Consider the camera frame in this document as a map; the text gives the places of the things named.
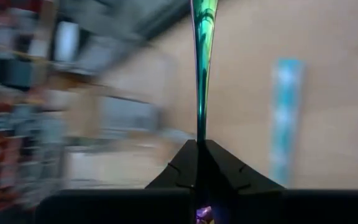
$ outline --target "iridescent propeller blade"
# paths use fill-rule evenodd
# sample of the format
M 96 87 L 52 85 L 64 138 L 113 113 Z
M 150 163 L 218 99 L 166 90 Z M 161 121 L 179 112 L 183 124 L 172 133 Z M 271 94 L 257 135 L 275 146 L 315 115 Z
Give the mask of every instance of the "iridescent propeller blade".
M 197 79 L 197 142 L 206 136 L 209 68 L 218 0 L 191 0 Z

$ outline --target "wooden wall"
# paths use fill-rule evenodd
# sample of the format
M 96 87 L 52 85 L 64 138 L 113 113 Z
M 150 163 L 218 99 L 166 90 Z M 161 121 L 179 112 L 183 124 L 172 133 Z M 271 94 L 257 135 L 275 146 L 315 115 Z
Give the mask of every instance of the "wooden wall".
M 163 102 L 170 126 L 195 132 L 190 18 L 153 44 L 100 82 Z M 307 64 L 291 186 L 358 188 L 358 1 L 221 1 L 208 137 L 268 173 L 271 70 L 279 57 Z

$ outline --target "wall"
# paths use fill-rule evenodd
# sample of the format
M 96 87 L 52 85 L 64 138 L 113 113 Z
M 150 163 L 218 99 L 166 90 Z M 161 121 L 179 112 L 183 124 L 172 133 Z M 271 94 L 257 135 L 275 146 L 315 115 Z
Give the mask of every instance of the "wall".
M 144 50 L 108 72 L 101 83 L 158 96 L 161 92 L 153 89 L 161 83 L 153 86 L 154 81 L 171 77 L 171 88 L 164 90 L 170 96 L 164 105 L 167 121 L 195 132 L 189 18 L 153 44 L 173 58 L 175 66 L 167 72 L 154 68 L 151 65 L 166 62 L 155 56 L 155 50 Z M 208 137 L 267 174 L 271 66 L 279 57 L 307 63 L 291 186 L 358 188 L 358 1 L 221 1 L 211 66 Z M 149 65 L 148 69 L 140 64 Z M 147 85 L 138 82 L 134 88 L 133 80 L 140 77 L 148 80 Z

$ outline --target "plywood wall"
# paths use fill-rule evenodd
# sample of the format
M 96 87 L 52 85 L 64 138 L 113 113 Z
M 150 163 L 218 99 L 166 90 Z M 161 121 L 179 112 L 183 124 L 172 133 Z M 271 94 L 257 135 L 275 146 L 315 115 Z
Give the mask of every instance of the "plywood wall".
M 140 64 L 166 64 L 160 55 L 145 50 L 108 72 L 101 82 L 133 90 L 129 83 L 142 77 L 140 83 L 148 80 L 147 84 L 137 84 L 136 91 L 147 92 L 156 100 L 161 92 L 153 91 L 153 83 L 172 76 L 171 87 L 164 90 L 170 96 L 170 103 L 165 104 L 168 123 L 195 132 L 190 20 L 182 21 L 154 45 L 172 58 L 171 70 L 135 69 Z M 271 67 L 279 57 L 295 57 L 307 64 L 291 186 L 358 188 L 358 1 L 221 1 L 208 137 L 267 174 Z

